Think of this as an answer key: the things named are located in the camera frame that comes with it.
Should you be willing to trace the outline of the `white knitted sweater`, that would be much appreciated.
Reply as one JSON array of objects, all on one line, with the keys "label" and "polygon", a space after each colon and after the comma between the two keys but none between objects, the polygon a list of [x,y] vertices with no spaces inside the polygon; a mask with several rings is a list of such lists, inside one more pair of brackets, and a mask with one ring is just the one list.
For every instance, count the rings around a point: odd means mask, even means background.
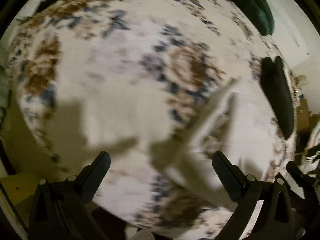
[{"label": "white knitted sweater", "polygon": [[222,147],[229,110],[241,84],[232,79],[216,90],[185,129],[151,146],[152,165],[180,188],[214,207],[235,209],[212,167],[214,152]]}]

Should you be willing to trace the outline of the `chair with piled jackets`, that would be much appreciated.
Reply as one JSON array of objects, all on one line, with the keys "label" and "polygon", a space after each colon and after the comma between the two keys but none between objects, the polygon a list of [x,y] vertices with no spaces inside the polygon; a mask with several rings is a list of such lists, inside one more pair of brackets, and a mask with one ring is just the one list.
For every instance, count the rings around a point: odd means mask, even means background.
[{"label": "chair with piled jackets", "polygon": [[300,169],[304,174],[315,176],[319,173],[319,121],[312,130],[301,158]]}]

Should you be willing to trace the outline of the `large cardboard box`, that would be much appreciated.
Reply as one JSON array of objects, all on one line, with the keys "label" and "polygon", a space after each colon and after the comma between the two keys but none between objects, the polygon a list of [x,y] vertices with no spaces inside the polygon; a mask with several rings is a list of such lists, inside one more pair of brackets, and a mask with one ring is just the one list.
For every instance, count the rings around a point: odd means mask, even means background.
[{"label": "large cardboard box", "polygon": [[297,108],[297,132],[311,132],[319,122],[319,114],[312,114],[309,110],[306,99],[300,99],[300,106]]}]

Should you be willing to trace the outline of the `floral bed blanket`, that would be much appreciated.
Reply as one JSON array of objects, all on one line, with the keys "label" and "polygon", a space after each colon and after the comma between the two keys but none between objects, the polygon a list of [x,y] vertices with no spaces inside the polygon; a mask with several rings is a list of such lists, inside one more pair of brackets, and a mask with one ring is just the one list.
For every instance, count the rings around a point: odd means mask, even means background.
[{"label": "floral bed blanket", "polygon": [[97,206],[171,239],[202,239],[234,210],[172,183],[152,165],[151,146],[241,79],[219,151],[259,180],[285,173],[296,135],[284,138],[260,87],[261,60],[279,55],[231,0],[58,0],[19,22],[8,74],[60,175],[107,151]]}]

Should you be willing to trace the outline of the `white bed headboard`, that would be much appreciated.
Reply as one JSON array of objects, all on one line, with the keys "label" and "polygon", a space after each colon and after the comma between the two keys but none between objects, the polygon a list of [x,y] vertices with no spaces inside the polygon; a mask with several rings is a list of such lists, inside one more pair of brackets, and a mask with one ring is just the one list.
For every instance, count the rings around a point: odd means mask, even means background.
[{"label": "white bed headboard", "polygon": [[267,0],[274,17],[273,40],[290,69],[305,75],[319,64],[319,34],[294,0]]}]

